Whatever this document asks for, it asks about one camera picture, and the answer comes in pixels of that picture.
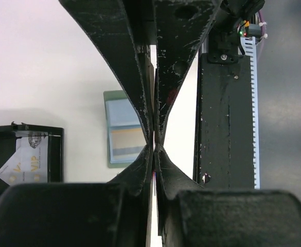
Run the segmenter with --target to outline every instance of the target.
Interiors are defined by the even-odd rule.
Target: floor
[[[267,0],[263,15],[269,38],[258,62],[261,187],[286,189],[301,199],[301,4]],[[196,87],[195,61],[165,142],[172,161],[190,177]],[[0,0],[0,125],[63,127],[66,182],[106,182],[121,171],[106,166],[102,95],[118,89],[58,1]],[[153,246],[161,246],[153,227]]]

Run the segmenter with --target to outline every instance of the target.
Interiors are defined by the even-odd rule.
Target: screw hole
[[[198,13],[198,9],[195,6],[187,5],[177,8],[174,16],[181,20],[190,20]]]
[[[188,69],[188,63],[185,61],[177,61],[173,65],[173,70],[178,76],[183,76]]]

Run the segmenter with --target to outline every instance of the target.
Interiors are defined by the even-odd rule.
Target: purple cable
[[[259,10],[259,20],[260,20],[260,22],[264,22],[261,10]],[[265,34],[265,31],[266,31],[265,25],[261,26],[261,37]],[[261,57],[261,53],[262,53],[263,47],[264,47],[264,40],[261,40],[261,45],[260,45],[260,49],[259,49],[259,54],[258,54],[257,62],[259,62],[259,59]]]

